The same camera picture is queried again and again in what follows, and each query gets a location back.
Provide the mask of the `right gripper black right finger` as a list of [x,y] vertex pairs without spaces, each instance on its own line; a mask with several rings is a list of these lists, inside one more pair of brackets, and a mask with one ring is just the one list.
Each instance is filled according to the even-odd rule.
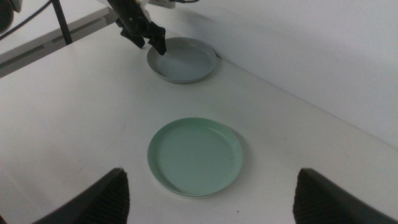
[[397,224],[310,168],[298,173],[293,215],[296,223]]

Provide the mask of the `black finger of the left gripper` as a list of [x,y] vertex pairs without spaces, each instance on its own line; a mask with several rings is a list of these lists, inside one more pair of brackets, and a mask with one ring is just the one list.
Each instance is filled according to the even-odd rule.
[[145,35],[149,39],[148,43],[156,49],[160,55],[164,55],[167,51],[165,43],[166,30],[163,27],[159,27],[154,22],[149,24],[148,31]]
[[130,40],[134,45],[136,45],[137,47],[139,47],[140,49],[143,48],[143,46],[145,45],[145,40],[143,37],[134,37],[131,34],[129,34],[126,30],[122,30],[121,31],[121,36],[127,38],[128,40]]

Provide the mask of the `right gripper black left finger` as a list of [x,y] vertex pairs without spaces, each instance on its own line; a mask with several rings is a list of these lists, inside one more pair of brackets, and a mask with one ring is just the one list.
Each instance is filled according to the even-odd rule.
[[36,223],[126,224],[130,209],[127,173],[114,168],[81,194]]

